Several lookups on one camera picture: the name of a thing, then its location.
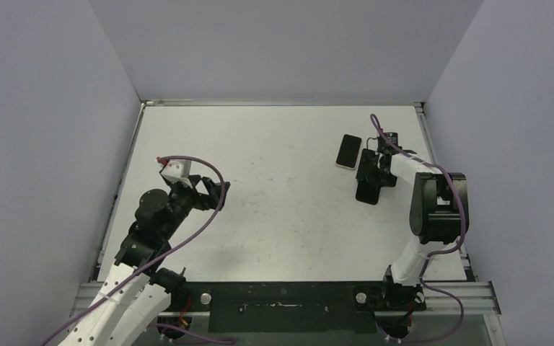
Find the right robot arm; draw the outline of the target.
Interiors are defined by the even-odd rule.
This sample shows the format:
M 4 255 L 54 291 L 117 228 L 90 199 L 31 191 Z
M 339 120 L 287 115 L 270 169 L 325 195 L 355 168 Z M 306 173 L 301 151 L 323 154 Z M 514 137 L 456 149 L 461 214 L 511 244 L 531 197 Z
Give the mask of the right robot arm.
M 470 225 L 467 178 L 447 173 L 414 151 L 397 144 L 398 134 L 375 138 L 376 149 L 364 148 L 356 173 L 355 199 L 379 202 L 382 189 L 402 182 L 412 188 L 409 211 L 411 236 L 401 255 L 386 269 L 380 288 L 368 296 L 372 307 L 403 311 L 423 305 L 422 281 L 439 256 L 456 252 Z

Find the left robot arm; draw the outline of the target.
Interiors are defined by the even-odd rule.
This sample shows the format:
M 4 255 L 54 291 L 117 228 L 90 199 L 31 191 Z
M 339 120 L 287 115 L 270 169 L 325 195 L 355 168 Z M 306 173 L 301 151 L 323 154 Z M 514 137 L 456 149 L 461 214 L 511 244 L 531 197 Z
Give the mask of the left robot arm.
M 140 197 L 101 289 L 74 318 L 62 345 L 130 345 L 160 312 L 185 304 L 184 275 L 162 266 L 173 250 L 170 238 L 192 210 L 219 212 L 231 184 L 200 175 L 165 182 L 169 191 Z

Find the black phone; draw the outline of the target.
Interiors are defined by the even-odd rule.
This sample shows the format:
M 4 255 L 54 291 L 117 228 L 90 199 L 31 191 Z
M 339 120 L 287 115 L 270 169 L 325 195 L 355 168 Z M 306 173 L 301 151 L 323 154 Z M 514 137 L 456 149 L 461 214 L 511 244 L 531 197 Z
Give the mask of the black phone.
M 381 187 L 368 184 L 367 182 L 358 182 L 356 187 L 355 199 L 358 202 L 369 205 L 376 205 L 379 202 Z

